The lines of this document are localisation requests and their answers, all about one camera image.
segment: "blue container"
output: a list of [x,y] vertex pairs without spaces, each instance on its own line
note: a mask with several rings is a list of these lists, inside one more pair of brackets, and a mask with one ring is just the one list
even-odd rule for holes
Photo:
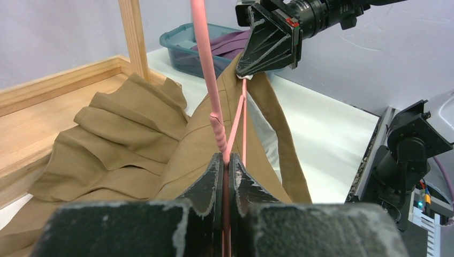
[[[239,30],[208,24],[210,40],[236,31]],[[175,70],[203,78],[199,52],[191,50],[192,47],[197,45],[195,41],[194,25],[192,23],[181,25],[172,31],[162,34],[159,38],[159,42],[163,47],[167,48],[170,56],[170,63]],[[231,62],[232,60],[220,56],[213,56],[217,78]],[[270,77],[273,73],[270,72],[267,74],[268,77]]]

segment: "brown cloth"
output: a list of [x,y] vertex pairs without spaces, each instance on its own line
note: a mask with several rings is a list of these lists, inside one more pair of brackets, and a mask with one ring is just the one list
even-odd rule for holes
[[[231,130],[241,81],[238,57],[218,78],[227,135]],[[248,82],[248,92],[276,131],[280,184],[250,118],[247,122],[247,170],[283,202],[310,203],[311,197],[290,129],[265,74]],[[0,231],[0,256],[27,256],[46,220],[69,201],[174,199],[205,171],[218,152],[208,115],[208,97],[191,118],[181,88],[170,79],[151,85],[138,75],[112,94],[97,93],[54,143],[43,175],[29,193],[34,197]],[[233,146],[241,153],[242,124]]]

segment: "white tabletop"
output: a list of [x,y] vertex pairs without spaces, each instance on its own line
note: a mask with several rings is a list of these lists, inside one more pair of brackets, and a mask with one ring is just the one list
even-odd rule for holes
[[[167,49],[147,54],[148,65],[183,87],[192,114],[207,93],[201,78],[174,70]],[[271,81],[287,118],[314,203],[343,203],[378,117],[280,77]],[[2,229],[31,198],[0,210]]]

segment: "wooden tray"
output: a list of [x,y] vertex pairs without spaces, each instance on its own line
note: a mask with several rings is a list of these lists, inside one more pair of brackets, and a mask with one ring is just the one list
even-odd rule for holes
[[[0,91],[0,209],[26,194],[49,162],[56,136],[75,125],[94,94],[114,92],[131,74],[130,61],[115,56]],[[166,80],[148,75],[152,83]]]

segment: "purple fabric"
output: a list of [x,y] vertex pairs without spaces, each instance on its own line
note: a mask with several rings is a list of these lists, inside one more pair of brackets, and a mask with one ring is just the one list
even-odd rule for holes
[[249,33],[250,30],[238,31],[211,40],[211,53],[215,56],[233,60],[246,47]]

